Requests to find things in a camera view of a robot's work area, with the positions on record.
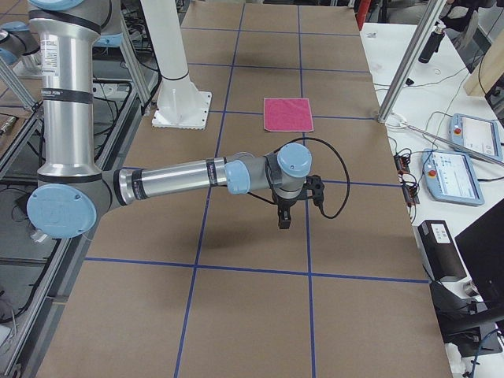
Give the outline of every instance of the black monitor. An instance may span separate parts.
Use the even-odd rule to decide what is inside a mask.
[[[489,309],[504,303],[504,200],[455,237],[458,251]],[[504,321],[498,321],[504,329]]]
[[[481,339],[504,329],[504,200],[455,237],[458,250],[483,302],[462,299],[441,283],[431,283],[431,294],[445,343],[454,343],[462,357],[475,355]],[[497,335],[480,354],[502,351]]]

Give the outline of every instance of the label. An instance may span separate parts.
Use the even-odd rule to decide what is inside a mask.
[[[442,223],[432,223],[432,231],[435,236],[436,242],[438,244],[450,244],[450,238],[448,237],[448,231]]]
[[[42,55],[42,74],[45,76],[60,76],[60,57],[57,37],[40,41]]]

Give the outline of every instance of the pink towel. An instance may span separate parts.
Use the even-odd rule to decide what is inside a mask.
[[[265,98],[265,130],[312,132],[312,110],[308,98]]]

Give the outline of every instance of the black cable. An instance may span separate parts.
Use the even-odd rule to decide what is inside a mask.
[[[33,151],[33,153],[35,155],[37,155],[37,157],[39,158],[40,161],[45,161],[46,159],[44,159],[43,157],[40,156],[39,152],[37,151],[36,148],[33,147],[33,145],[30,143],[30,141],[27,141],[26,144],[28,145],[28,147],[30,147],[30,150]]]
[[[478,179],[478,181],[480,183],[491,183],[493,181],[499,181],[499,180],[504,180],[504,176],[503,177],[495,177],[494,179]]]
[[[44,120],[41,120],[42,125],[40,126],[40,137],[39,137],[39,167],[42,167],[43,161],[46,159],[42,157],[43,154],[43,148],[44,148],[44,134],[46,131],[46,124],[44,123]]]
[[[124,101],[122,102],[122,104],[120,105],[120,108],[118,110],[118,116],[117,118],[113,121],[113,123],[111,124],[111,126],[107,129],[107,131],[112,131],[116,125],[117,125],[117,121],[119,120],[119,114],[121,114],[124,110],[124,107],[126,106],[126,103],[128,102],[129,100],[129,96],[131,95],[132,93],[132,84],[129,82],[129,81],[120,81],[120,80],[95,80],[96,83],[124,83],[126,85],[128,85],[128,88],[129,88],[129,91],[128,91],[128,94],[126,96],[126,98],[124,99]],[[98,153],[94,156],[94,160],[97,161],[99,159],[99,157],[102,155],[103,153],[103,150],[105,149],[105,145],[107,144],[108,140],[109,140],[109,137],[110,137],[110,134],[107,134],[106,138],[105,138],[105,141],[103,142],[102,145],[99,146],[99,151]]]
[[[302,136],[302,137],[299,137],[299,138],[292,139],[291,141],[285,143],[283,146],[285,146],[286,144],[289,144],[289,143],[298,142],[300,140],[312,140],[314,142],[319,142],[319,143],[325,145],[326,147],[328,147],[336,155],[336,157],[339,159],[339,162],[341,163],[341,166],[343,167],[343,171],[345,172],[345,178],[346,178],[346,193],[345,193],[345,198],[344,198],[341,206],[339,207],[338,211],[336,211],[336,213],[334,215],[327,215],[324,212],[323,206],[321,205],[319,207],[319,209],[321,211],[321,214],[322,214],[322,217],[327,218],[327,219],[335,219],[338,215],[341,214],[341,212],[343,211],[343,209],[347,205],[348,198],[350,197],[350,174],[348,173],[347,165],[345,164],[345,161],[343,160],[343,158],[341,157],[341,155],[339,154],[339,152],[336,150],[336,148],[334,148],[330,143],[328,143],[328,142],[326,142],[325,140],[322,140],[322,139],[318,139],[318,138],[314,138],[314,137],[310,137],[310,136]],[[276,152],[280,151],[280,149],[283,146],[281,146],[280,148],[276,149],[273,152],[276,153]]]
[[[270,200],[269,200],[269,199],[267,199],[267,198],[261,197],[260,195],[256,195],[256,194],[251,193],[251,192],[248,192],[247,194],[248,194],[248,195],[251,195],[251,196],[252,196],[252,197],[254,197],[254,198],[260,199],[261,201],[267,202],[267,203],[268,203],[268,204],[270,204],[270,205],[276,205],[276,203],[275,203],[275,202],[270,201]]]
[[[500,328],[496,328],[493,331],[488,332],[481,339],[480,345],[478,346],[478,350],[476,351],[476,354],[474,355],[474,359],[471,361],[471,363],[472,363],[472,369],[471,369],[471,373],[469,374],[469,378],[474,378],[474,372],[476,371],[476,365],[478,365],[478,357],[480,356],[481,350],[483,349],[483,345],[485,344],[485,342],[488,340],[488,338],[491,335],[493,335],[493,334],[495,334],[497,332],[501,332],[502,333],[502,330]]]
[[[15,118],[17,118],[17,120],[19,120],[19,117],[15,116],[14,114],[0,113],[0,115],[2,115],[2,116],[9,116],[9,117],[15,117]]]
[[[95,75],[93,75],[93,77],[94,77],[93,82],[94,82],[94,83],[96,83],[96,80],[98,80],[98,78],[97,78]],[[101,97],[94,97],[94,96],[93,96],[93,97],[94,97],[94,98],[96,98],[96,99],[98,99],[98,100],[105,101],[105,102],[107,103],[107,105],[109,106],[110,114],[112,115],[112,122],[113,122],[113,120],[114,120],[115,116],[113,115],[112,106],[110,106],[110,102],[111,102],[112,100],[109,100],[109,99],[107,98],[107,95],[105,94],[105,88],[103,87],[103,83],[102,83],[102,82],[100,82],[100,83],[98,83],[98,84],[100,85],[100,88],[102,89],[102,93],[103,93],[103,97],[104,97],[104,98],[101,98]]]
[[[445,80],[448,80],[448,79],[451,79],[452,77],[455,77],[456,75],[458,75],[460,72],[464,71],[465,69],[466,69],[466,67],[464,67],[462,69],[459,69],[453,75],[449,75],[447,77],[444,77],[440,81],[434,81],[434,82],[431,82],[431,83],[418,84],[418,85],[405,85],[402,89],[404,89],[404,88],[419,88],[419,87],[427,87],[427,86],[430,86],[430,85],[437,85],[439,83],[442,83]],[[378,83],[373,83],[373,84],[377,85],[379,87],[390,87],[390,84],[378,84]]]
[[[51,255],[47,258],[46,264],[44,265],[42,272],[40,273],[37,280],[33,284],[29,285],[29,286],[31,286],[31,291],[30,291],[30,295],[28,297],[28,300],[26,301],[26,303],[24,305],[22,305],[22,307],[18,308],[17,313],[14,314],[14,318],[19,317],[21,314],[23,314],[32,304],[33,298],[35,297],[35,293],[37,292],[37,289],[39,288],[40,283],[42,282],[42,279],[46,275],[47,270],[49,269],[50,263],[53,261],[54,255],[56,254],[56,251],[60,245],[61,239],[55,239],[55,240],[56,240],[56,245],[54,246],[53,251],[51,252]],[[10,323],[11,321],[14,320],[14,318],[10,317],[10,318],[6,318],[6,319],[0,319],[0,324]]]
[[[23,193],[24,195],[31,194],[30,191],[24,191],[24,190],[19,189],[17,187],[10,187],[10,185],[7,185],[7,187],[4,187],[3,189],[0,189],[0,193],[2,193],[3,191],[18,191],[20,193]]]

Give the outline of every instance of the wire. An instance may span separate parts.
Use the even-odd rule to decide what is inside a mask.
[[[431,85],[437,85],[439,83],[442,83],[445,80],[448,80],[448,79],[451,79],[452,77],[455,77],[456,75],[458,75],[460,72],[464,71],[465,69],[467,69],[467,68],[463,67],[463,68],[459,69],[458,71],[456,71],[456,73],[454,73],[453,75],[449,75],[447,77],[444,77],[440,81],[434,81],[431,83],[418,84],[418,85],[405,85],[402,89],[404,89],[404,88],[419,88],[419,87],[427,87],[427,86],[431,86]],[[379,87],[390,87],[390,84],[378,84],[378,83],[373,83],[373,84],[377,85]]]
[[[471,361],[472,363],[472,369],[471,373],[469,374],[469,378],[474,378],[474,372],[476,371],[476,365],[478,364],[478,357],[480,356],[481,350],[483,349],[483,345],[487,342],[487,340],[492,336],[493,334],[501,332],[502,330],[500,328],[496,328],[493,331],[488,332],[485,337],[480,341],[480,345],[478,346],[478,350],[476,351],[476,354],[474,355],[474,360]]]
[[[503,177],[496,177],[494,179],[478,179],[478,181],[481,183],[491,183],[493,181],[499,181],[499,180],[504,180],[504,176]]]
[[[0,324],[9,323],[11,321],[14,321],[16,319],[16,317],[19,317],[22,313],[24,313],[32,304],[33,298],[35,297],[35,293],[36,293],[37,289],[39,288],[43,277],[46,275],[47,269],[49,269],[49,265],[53,261],[54,255],[56,254],[56,251],[60,245],[61,239],[55,239],[55,240],[56,240],[56,245],[54,246],[53,251],[51,252],[51,255],[47,258],[46,264],[44,265],[42,272],[40,273],[37,280],[32,285],[30,285],[31,291],[30,291],[30,295],[28,297],[28,300],[26,301],[26,303],[24,305],[22,305],[22,307],[18,308],[17,313],[15,313],[15,314],[13,313],[11,318],[0,319]]]
[[[395,143],[395,148],[394,148],[394,152],[395,154],[397,155],[397,140],[395,140],[394,138],[392,138],[391,136],[388,137],[390,140],[394,141]]]
[[[299,137],[299,138],[292,139],[291,141],[289,141],[289,142],[287,142],[285,144],[298,142],[300,140],[312,140],[314,142],[318,142],[318,143],[321,143],[321,144],[325,145],[326,147],[328,147],[336,155],[336,157],[338,158],[339,162],[341,163],[341,166],[343,167],[343,171],[345,172],[345,179],[346,179],[346,193],[345,193],[345,198],[343,199],[343,202],[342,202],[341,206],[339,207],[338,211],[336,211],[336,213],[334,215],[327,215],[324,212],[323,206],[321,205],[319,207],[319,209],[321,211],[321,214],[322,214],[322,217],[327,218],[327,219],[335,219],[338,215],[341,214],[341,212],[343,211],[343,209],[347,205],[348,198],[350,197],[350,174],[348,173],[347,165],[345,164],[345,161],[343,160],[343,158],[341,157],[341,155],[339,154],[339,152],[336,150],[336,148],[334,148],[330,143],[326,142],[325,140],[314,138],[314,137],[310,137],[310,136],[302,136],[302,137]],[[276,149],[274,152],[275,153],[278,152],[280,150],[280,148]]]
[[[270,201],[270,200],[269,200],[269,199],[267,199],[267,198],[261,197],[260,195],[256,195],[255,193],[248,192],[247,194],[248,194],[248,195],[251,195],[251,196],[252,196],[252,197],[254,197],[254,198],[260,199],[261,201],[267,202],[267,203],[269,203],[270,205],[276,205],[276,203],[275,203],[275,202]]]

